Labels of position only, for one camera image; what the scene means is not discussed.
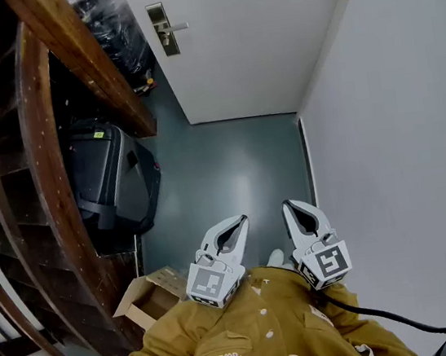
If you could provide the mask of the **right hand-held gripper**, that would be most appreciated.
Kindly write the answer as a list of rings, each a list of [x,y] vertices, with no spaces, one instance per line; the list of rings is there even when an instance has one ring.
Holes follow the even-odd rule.
[[[300,275],[316,291],[342,280],[352,269],[351,257],[346,241],[338,238],[325,214],[314,205],[291,199],[284,200],[281,209]]]

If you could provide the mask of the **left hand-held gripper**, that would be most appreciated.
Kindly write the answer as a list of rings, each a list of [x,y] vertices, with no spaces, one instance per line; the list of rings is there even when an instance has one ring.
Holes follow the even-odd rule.
[[[248,233],[249,218],[244,214],[226,218],[205,233],[189,266],[186,292],[190,300],[225,308],[245,274],[241,262]]]

